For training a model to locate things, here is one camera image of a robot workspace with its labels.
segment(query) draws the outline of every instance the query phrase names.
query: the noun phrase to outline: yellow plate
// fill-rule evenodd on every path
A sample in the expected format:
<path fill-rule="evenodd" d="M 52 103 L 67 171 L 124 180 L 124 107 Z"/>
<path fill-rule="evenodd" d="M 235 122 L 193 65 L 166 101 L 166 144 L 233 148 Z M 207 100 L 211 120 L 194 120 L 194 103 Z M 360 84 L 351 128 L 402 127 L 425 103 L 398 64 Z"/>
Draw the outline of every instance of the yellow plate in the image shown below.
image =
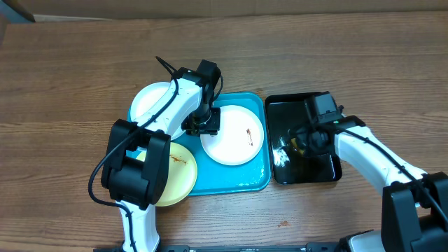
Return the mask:
<path fill-rule="evenodd" d="M 146 152 L 137 156 L 138 160 L 144 161 Z M 187 148 L 177 143 L 169 146 L 169 170 L 168 181 L 162 193 L 157 207 L 171 206 L 187 197 L 196 183 L 197 164 L 195 157 Z"/>

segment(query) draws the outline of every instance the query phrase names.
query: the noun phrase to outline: blue tray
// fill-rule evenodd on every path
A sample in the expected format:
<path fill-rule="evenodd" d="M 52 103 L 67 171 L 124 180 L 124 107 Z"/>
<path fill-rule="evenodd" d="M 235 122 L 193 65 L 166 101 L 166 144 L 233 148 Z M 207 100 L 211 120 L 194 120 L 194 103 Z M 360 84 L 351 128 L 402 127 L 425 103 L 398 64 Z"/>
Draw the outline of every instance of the blue tray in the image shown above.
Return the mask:
<path fill-rule="evenodd" d="M 216 107 L 227 105 L 243 106 L 258 116 L 265 132 L 261 150 L 251 161 L 245 164 L 227 166 L 215 162 L 205 153 L 199 137 L 183 134 L 173 142 L 185 146 L 196 159 L 197 180 L 189 194 L 190 196 L 262 190 L 271 179 L 263 101 L 256 94 L 240 92 L 220 94 L 214 103 Z M 128 153 L 133 158 L 138 154 L 138 152 Z"/>

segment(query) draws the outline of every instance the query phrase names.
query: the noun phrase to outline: tray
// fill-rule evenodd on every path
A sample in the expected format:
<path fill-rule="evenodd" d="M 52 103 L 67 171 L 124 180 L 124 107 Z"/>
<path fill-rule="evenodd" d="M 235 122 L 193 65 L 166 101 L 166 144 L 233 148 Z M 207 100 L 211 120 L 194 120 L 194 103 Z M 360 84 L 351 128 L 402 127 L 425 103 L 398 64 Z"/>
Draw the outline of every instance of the tray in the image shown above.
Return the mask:
<path fill-rule="evenodd" d="M 214 102 L 215 107 L 238 105 L 252 111 L 264 129 L 265 139 L 260 152 L 249 162 L 237 166 L 227 166 L 212 160 L 204 151 L 201 140 L 196 136 L 183 134 L 174 143 L 185 146 L 195 157 L 197 180 L 190 192 L 195 195 L 215 195 L 262 190 L 271 179 L 270 154 L 265 123 L 263 101 L 251 92 L 220 94 Z M 128 153 L 135 158 L 139 151 Z"/>
<path fill-rule="evenodd" d="M 289 143 L 288 129 L 308 121 L 303 101 L 316 94 L 318 92 L 280 94 L 266 98 L 269 154 L 277 183 L 331 182 L 342 177 L 338 157 L 329 154 L 313 158 L 301 157 Z"/>

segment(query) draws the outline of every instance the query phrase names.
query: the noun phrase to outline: black tray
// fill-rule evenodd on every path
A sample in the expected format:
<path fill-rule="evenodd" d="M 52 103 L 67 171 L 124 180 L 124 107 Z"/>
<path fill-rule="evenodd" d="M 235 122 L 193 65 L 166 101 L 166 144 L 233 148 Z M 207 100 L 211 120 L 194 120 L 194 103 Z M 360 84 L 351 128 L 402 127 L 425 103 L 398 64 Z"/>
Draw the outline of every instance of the black tray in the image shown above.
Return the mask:
<path fill-rule="evenodd" d="M 338 181 L 340 159 L 330 154 L 302 157 L 294 151 L 288 130 L 308 121 L 304 100 L 319 92 L 280 94 L 266 98 L 265 109 L 269 155 L 274 179 L 280 184 Z"/>

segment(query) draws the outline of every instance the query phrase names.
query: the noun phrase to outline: table surface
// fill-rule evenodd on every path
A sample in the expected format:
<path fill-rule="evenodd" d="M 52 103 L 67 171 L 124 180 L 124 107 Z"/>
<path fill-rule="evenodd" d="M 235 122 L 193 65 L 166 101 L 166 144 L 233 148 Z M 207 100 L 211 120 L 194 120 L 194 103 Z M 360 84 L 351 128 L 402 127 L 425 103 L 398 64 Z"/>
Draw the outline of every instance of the table surface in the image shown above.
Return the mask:
<path fill-rule="evenodd" d="M 154 59 L 217 62 L 223 92 L 331 91 L 387 146 L 448 172 L 448 13 L 10 24 L 0 49 L 0 250 L 91 251 L 123 239 L 88 178 L 135 94 L 169 79 Z M 157 208 L 166 244 L 336 241 L 381 227 L 380 196 L 343 163 L 337 183 L 190 197 Z M 109 194 L 95 183 L 99 197 Z"/>

